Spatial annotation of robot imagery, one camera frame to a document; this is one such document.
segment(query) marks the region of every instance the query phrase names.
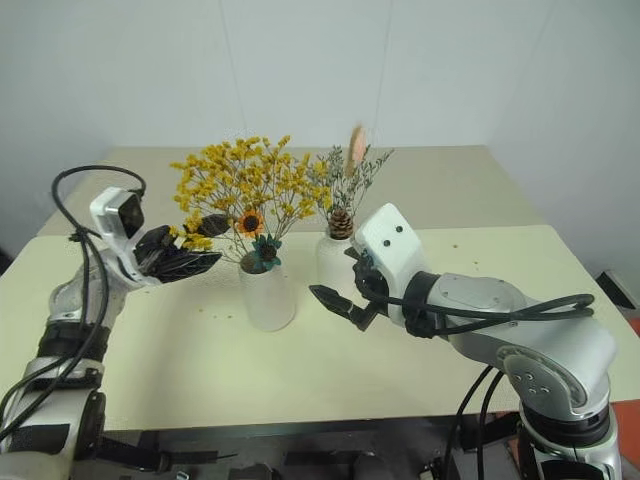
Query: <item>white ceramic vase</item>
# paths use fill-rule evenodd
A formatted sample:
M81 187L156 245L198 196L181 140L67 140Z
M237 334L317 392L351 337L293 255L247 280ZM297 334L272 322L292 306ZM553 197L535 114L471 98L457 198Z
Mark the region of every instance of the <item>white ceramic vase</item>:
M251 324L265 332L287 326L296 313L291 288L278 265L264 273L247 273L242 267L240 287Z
M333 288L347 298L351 298L356 293L353 272L356 261L344 253L350 246L350 239L331 238L328 230L316 246L318 283Z

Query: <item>table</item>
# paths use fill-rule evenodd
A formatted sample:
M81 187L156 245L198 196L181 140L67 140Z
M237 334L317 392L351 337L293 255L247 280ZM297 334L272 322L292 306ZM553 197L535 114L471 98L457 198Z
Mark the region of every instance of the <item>table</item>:
M179 223L171 200L177 173L166 167L193 149L118 148L103 163L131 168L149 183L149 228ZM292 149L301 154L302 149ZM91 174L67 199L82 222L109 185ZM434 271L504 278L544 300L597 296L596 312L619 344L610 373L613 400L640 398L638 340L556 232L528 204L485 147L401 148L363 203L366 216L395 203L418 232ZM282 250L298 313L285 329L249 326L234 266L132 293L105 358L108 430L251 425L452 414L482 366L440 339L420 340L384 318L366 333L326 312L308 292L313 246L323 223L302 222ZM52 289L79 266L67 224L54 214L0 278L0 391L33 358ZM482 391L469 405L480 408ZM513 410L504 382L491 410Z
M487 275L549 299L588 292L619 354L612 399L640 398L640 343L615 307L549 226L418 232L434 271ZM282 259L298 312L279 332L250 327L235 266L132 293L105 357L108 430L156 430L455 412L480 364L440 339L410 337L378 318L361 333L329 314L308 292L319 233L293 233ZM74 273L78 247L64 237L35 238L0 278L0 390L36 352L52 288ZM482 394L469 405L480 408ZM504 382L492 410L517 408Z

